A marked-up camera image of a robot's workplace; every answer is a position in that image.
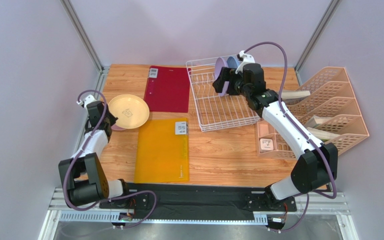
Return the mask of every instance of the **yellow folder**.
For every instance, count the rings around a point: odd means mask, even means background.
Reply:
[[[150,120],[139,129],[135,183],[189,181],[188,119]]]

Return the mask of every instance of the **white dish rack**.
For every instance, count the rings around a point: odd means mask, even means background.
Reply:
[[[244,96],[219,96],[212,83],[218,57],[186,62],[196,114],[201,131],[234,128],[255,124],[260,117],[252,111]]]

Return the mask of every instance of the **blue plate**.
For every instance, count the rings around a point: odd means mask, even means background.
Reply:
[[[236,57],[230,56],[227,59],[227,66],[231,69],[237,69],[238,66],[240,65],[240,61]]]

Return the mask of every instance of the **barcode label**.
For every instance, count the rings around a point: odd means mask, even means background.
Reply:
[[[176,135],[187,135],[189,133],[189,126],[187,121],[177,121],[175,123],[174,132]]]
[[[158,76],[158,68],[149,68],[149,78],[156,79]]]

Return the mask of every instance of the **black base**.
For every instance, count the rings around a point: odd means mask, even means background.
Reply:
[[[135,184],[128,183],[132,190],[154,191],[157,205],[149,219],[161,220],[254,220],[253,211],[284,212],[281,204],[276,209],[269,209],[263,203],[264,188],[194,186],[173,184]],[[133,197],[136,202],[135,218],[143,218],[152,208],[154,198],[149,194]],[[286,202],[289,212],[296,212],[294,198]],[[122,209],[125,204],[101,203],[102,209]]]

